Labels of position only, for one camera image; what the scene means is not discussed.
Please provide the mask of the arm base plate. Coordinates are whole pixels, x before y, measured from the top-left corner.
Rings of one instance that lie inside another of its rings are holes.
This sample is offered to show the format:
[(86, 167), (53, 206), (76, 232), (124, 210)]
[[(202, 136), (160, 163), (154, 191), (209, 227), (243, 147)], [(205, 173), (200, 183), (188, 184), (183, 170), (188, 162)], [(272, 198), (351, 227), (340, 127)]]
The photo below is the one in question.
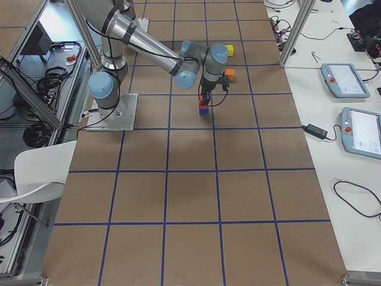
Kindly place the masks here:
[(95, 132), (133, 131), (138, 97), (139, 95), (136, 93), (121, 94), (115, 110), (98, 108), (96, 101), (93, 100), (92, 109), (96, 109), (96, 111), (90, 113), (86, 130)]

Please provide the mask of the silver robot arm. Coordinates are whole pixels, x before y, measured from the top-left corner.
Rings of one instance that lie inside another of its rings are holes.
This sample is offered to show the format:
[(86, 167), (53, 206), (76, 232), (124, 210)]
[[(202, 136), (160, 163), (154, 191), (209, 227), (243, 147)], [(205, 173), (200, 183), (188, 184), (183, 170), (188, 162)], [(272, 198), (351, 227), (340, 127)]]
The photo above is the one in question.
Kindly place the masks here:
[(200, 114), (212, 106), (211, 93), (217, 85), (229, 90), (230, 80), (223, 70), (229, 56), (227, 46), (183, 41), (176, 54), (139, 26), (133, 1), (79, 1), (78, 6), (87, 23), (106, 40), (106, 47), (125, 44), (174, 76), (179, 88), (190, 89), (200, 74)]

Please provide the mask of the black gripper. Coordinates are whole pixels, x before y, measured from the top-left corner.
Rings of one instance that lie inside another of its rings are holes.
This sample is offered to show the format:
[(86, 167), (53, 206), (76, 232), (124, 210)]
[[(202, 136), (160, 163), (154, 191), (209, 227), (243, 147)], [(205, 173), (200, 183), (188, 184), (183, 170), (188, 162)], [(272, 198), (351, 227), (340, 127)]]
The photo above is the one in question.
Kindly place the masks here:
[(229, 86), (230, 86), (229, 78), (226, 76), (225, 73), (222, 73), (220, 77), (217, 79), (217, 81), (212, 82), (206, 79), (204, 75), (202, 75), (201, 81), (199, 84), (199, 88), (201, 88), (201, 91), (198, 96), (199, 101), (204, 102), (205, 104), (209, 104), (211, 100), (211, 92), (212, 90), (214, 90), (214, 88), (217, 85), (221, 85), (223, 90), (226, 92), (223, 99), (218, 103), (218, 104), (221, 104), (226, 99), (229, 93)]

